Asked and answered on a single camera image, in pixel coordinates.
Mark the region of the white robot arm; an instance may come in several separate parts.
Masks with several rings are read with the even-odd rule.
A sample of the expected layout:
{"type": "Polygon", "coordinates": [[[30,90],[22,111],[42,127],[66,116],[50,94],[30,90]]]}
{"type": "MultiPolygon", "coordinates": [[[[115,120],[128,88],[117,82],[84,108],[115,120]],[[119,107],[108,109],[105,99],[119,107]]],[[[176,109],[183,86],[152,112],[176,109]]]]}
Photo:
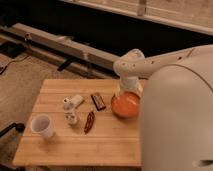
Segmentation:
{"type": "Polygon", "coordinates": [[[142,171],[213,171],[213,44],[145,57],[133,49],[113,69],[120,89],[141,91],[142,171]]]}

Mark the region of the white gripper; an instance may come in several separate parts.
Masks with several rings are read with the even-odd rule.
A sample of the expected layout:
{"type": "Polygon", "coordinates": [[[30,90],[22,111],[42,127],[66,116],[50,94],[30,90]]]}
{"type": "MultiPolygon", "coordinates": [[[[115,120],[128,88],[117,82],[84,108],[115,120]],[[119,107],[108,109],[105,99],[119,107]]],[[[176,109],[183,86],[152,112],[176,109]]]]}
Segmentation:
{"type": "Polygon", "coordinates": [[[131,92],[138,96],[141,96],[143,88],[140,84],[139,78],[132,77],[121,77],[117,86],[116,95],[119,96],[124,92],[131,92]]]}

